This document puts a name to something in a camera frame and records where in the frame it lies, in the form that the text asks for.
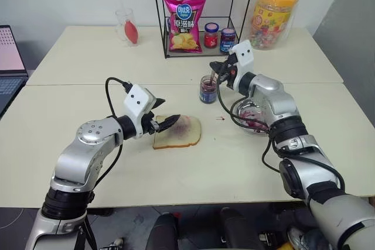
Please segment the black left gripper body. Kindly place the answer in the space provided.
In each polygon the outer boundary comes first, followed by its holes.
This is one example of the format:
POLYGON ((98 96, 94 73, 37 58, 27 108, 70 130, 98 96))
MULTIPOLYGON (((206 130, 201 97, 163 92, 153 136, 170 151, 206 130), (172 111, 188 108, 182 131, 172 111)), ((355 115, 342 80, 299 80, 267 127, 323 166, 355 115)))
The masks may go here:
POLYGON ((159 102, 156 102, 150 109, 143 109, 141 111, 141 127, 142 127, 142 133, 145 135, 146 133, 149 133, 152 135, 155 132, 155 128, 152 124, 154 121, 155 114, 152 112, 152 110, 159 106, 159 102))

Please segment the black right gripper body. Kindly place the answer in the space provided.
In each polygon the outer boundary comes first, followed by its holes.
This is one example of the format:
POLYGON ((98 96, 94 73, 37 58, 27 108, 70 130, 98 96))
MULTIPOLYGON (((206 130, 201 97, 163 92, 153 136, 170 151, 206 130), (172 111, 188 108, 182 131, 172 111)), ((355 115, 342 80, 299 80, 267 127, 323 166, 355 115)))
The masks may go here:
POLYGON ((225 81, 228 88, 233 88, 234 80, 237 77, 237 55, 235 53, 230 54, 225 60, 226 70, 228 72, 228 79, 225 81))

